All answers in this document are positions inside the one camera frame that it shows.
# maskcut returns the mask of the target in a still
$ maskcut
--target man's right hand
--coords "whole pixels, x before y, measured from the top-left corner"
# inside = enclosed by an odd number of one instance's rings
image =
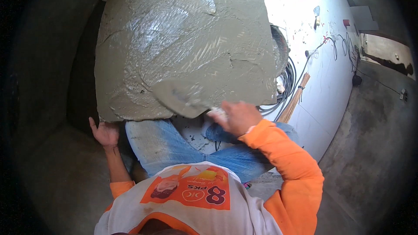
[[[250,127],[257,125],[263,119],[258,109],[246,102],[223,101],[221,107],[227,114],[227,119],[211,112],[208,116],[236,137],[244,135]]]
[[[91,117],[89,117],[89,123],[94,138],[103,145],[106,151],[113,150],[113,148],[118,146],[119,128],[116,123],[102,122],[99,123],[99,127],[97,128],[94,119]]]

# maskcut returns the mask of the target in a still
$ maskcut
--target blue jeans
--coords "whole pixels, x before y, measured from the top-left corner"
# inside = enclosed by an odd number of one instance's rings
[[[293,127],[287,123],[276,123],[276,126],[290,140],[298,142],[298,134]],[[209,161],[227,167],[242,182],[246,182],[273,168],[259,150],[253,150],[243,143],[204,154],[188,144],[169,120],[129,121],[125,129],[133,152],[149,176],[167,166]],[[208,128],[206,137],[213,141],[236,142],[236,138],[216,124]]]

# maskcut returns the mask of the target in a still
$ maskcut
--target cement patch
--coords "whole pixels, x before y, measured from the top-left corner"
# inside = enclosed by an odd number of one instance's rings
[[[276,102],[264,0],[107,0],[96,47],[97,110],[104,121],[169,118],[152,85],[198,82],[222,100]]]

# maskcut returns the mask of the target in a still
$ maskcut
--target orange long sleeve shirt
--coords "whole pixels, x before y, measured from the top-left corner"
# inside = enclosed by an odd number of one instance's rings
[[[259,149],[282,175],[281,190],[264,203],[264,208],[273,216],[282,233],[314,234],[324,181],[316,161],[274,123],[265,119],[238,139],[253,149]],[[116,198],[134,185],[133,181],[116,182],[111,183],[110,188]]]

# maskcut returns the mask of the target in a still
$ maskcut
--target broom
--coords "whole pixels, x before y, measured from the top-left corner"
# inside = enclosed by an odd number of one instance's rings
[[[285,110],[280,115],[277,122],[281,123],[288,123],[290,120],[290,117],[292,116],[293,111],[295,110],[296,104],[299,101],[300,96],[302,95],[302,91],[304,90],[306,84],[308,83],[311,76],[308,73],[305,73],[302,78],[302,82],[300,83],[300,86],[298,87],[295,95],[292,97],[292,100],[290,100],[289,104],[285,108]]]

